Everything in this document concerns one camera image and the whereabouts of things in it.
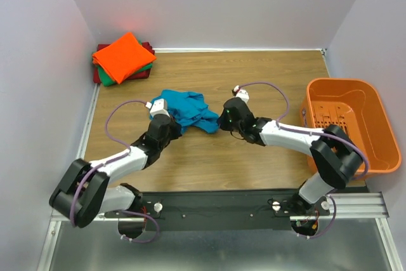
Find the blue t-shirt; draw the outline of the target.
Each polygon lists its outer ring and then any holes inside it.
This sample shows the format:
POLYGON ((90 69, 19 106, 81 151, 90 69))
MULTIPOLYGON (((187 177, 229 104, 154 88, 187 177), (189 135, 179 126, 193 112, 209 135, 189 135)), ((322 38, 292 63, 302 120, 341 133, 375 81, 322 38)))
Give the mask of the blue t-shirt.
POLYGON ((167 111, 180 124, 181 134, 189 127, 200 128, 208 134, 214 134, 219 130, 219 115, 209 109, 202 93, 164 89, 150 102, 154 103, 159 99, 167 102, 167 111))

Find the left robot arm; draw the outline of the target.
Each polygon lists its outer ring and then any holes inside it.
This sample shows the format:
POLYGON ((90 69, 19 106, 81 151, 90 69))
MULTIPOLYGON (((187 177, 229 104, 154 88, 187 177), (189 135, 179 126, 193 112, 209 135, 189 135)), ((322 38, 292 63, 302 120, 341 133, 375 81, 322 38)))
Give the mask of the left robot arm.
POLYGON ((109 190, 108 185, 151 166, 180 136, 181 125, 173 117, 157 114, 147 131, 124 151, 92 162, 74 160, 51 194, 49 205, 79 228, 101 213, 129 209, 138 192, 127 185, 109 190))

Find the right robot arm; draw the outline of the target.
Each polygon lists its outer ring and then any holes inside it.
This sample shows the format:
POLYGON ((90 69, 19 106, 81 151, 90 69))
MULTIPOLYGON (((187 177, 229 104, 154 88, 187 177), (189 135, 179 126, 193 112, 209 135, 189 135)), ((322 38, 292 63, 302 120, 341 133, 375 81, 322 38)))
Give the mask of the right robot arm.
POLYGON ((313 159, 317 172, 287 200, 288 212, 295 215, 305 215, 325 195, 346 188, 361 165, 368 169, 362 151, 334 124, 325 129, 299 128, 256 117, 238 97, 224 103, 218 124, 248 143, 295 150, 313 159))

